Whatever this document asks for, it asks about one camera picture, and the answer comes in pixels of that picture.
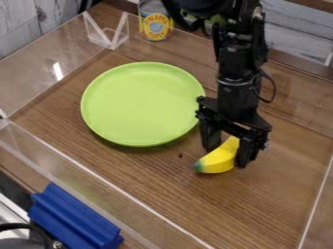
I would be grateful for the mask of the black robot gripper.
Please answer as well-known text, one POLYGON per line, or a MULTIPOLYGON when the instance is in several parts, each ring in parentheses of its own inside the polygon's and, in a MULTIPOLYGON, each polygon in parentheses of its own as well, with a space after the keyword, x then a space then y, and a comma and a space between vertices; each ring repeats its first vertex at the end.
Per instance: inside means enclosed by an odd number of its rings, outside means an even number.
POLYGON ((217 96, 197 98, 202 146, 211 152, 221 145, 221 133, 240 139, 235 166, 245 168, 253 160, 254 152, 264 149, 272 124, 258 113, 260 102, 270 102, 261 97, 262 78, 227 79, 218 77, 217 96))

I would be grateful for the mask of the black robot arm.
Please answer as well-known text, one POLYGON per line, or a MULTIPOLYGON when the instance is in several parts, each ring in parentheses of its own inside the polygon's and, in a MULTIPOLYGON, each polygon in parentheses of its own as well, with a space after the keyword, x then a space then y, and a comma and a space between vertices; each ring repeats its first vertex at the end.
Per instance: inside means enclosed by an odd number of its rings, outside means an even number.
POLYGON ((217 97, 197 98, 202 145, 210 152, 221 134, 240 139, 234 164, 244 168, 268 143, 272 124, 261 117, 262 71, 268 60, 261 0, 162 0, 177 24, 213 37, 217 97))

